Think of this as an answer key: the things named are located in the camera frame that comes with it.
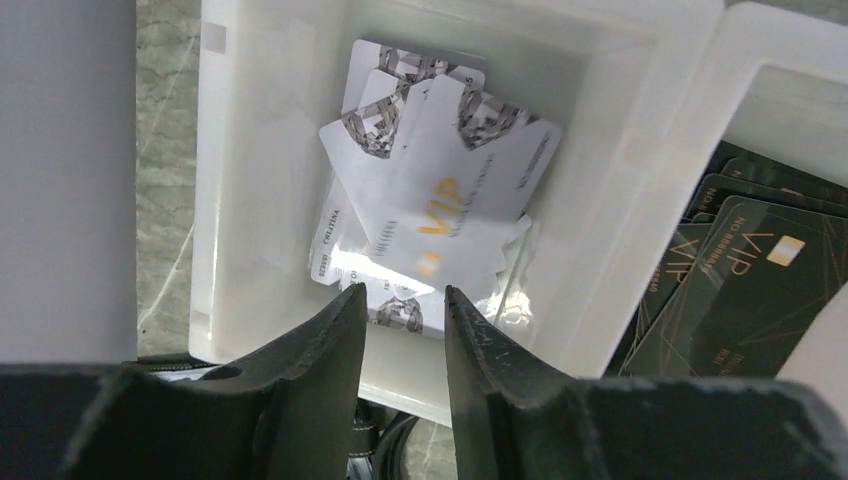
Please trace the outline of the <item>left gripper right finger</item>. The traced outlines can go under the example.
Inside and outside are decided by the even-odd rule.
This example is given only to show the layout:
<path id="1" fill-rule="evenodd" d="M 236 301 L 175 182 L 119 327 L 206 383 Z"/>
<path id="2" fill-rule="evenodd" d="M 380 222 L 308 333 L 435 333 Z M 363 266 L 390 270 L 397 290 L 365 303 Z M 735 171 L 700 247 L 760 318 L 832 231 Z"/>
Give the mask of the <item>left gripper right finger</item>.
<path id="1" fill-rule="evenodd" d="M 578 379 L 445 290 L 445 352 L 462 479 L 843 479 L 847 433 L 796 383 Z"/>

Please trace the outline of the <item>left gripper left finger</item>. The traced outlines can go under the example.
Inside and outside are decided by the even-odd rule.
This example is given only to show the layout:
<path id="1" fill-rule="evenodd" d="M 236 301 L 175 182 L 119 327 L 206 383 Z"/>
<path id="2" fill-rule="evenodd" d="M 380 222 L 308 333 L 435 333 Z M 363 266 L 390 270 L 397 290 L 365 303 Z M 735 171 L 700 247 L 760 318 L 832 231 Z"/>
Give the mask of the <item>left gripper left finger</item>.
<path id="1" fill-rule="evenodd" d="M 1 369 L 5 479 L 341 479 L 366 290 L 197 380 L 135 363 Z"/>

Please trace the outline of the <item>white VIP credit card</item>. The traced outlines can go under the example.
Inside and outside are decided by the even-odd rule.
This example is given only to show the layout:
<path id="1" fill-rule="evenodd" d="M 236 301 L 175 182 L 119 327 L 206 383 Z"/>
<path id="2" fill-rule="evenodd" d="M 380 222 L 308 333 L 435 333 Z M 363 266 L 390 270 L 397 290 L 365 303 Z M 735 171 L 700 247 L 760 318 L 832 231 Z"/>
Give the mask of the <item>white VIP credit card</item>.
<path id="1" fill-rule="evenodd" d="M 488 290 L 561 136 L 554 122 L 437 76 L 382 194 L 370 259 L 434 288 Z"/>

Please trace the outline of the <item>black VIP credit card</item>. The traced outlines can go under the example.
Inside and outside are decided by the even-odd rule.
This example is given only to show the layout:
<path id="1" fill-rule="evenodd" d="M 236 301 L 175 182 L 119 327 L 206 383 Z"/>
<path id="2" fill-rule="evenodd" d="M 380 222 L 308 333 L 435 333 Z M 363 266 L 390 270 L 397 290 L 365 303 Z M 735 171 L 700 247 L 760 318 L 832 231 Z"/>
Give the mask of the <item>black VIP credit card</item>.
<path id="1" fill-rule="evenodd" d="M 623 373 L 774 377 L 846 281 L 846 214 L 730 196 Z"/>

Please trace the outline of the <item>black wallet in bin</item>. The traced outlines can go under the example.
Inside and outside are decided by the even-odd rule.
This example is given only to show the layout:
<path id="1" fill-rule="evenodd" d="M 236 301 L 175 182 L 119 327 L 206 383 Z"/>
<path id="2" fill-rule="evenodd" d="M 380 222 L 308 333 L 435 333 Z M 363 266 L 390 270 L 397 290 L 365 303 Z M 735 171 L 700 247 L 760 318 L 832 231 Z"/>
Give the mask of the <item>black wallet in bin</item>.
<path id="1" fill-rule="evenodd" d="M 607 366 L 607 376 L 625 373 L 626 362 L 688 274 L 724 199 L 731 194 L 759 198 L 767 189 L 799 196 L 816 205 L 847 204 L 845 186 L 721 141 Z"/>

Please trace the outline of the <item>white two-compartment bin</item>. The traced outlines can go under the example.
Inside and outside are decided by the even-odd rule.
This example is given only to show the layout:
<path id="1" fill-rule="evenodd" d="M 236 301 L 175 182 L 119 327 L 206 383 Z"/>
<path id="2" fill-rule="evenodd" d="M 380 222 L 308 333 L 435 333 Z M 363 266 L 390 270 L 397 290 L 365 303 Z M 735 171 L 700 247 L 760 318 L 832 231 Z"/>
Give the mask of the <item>white two-compartment bin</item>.
<path id="1" fill-rule="evenodd" d="M 557 121 L 498 324 L 602 373 L 720 140 L 847 180 L 847 28 L 722 1 L 206 1 L 188 349 L 227 363 L 334 297 L 308 253 L 352 44 L 467 54 Z"/>

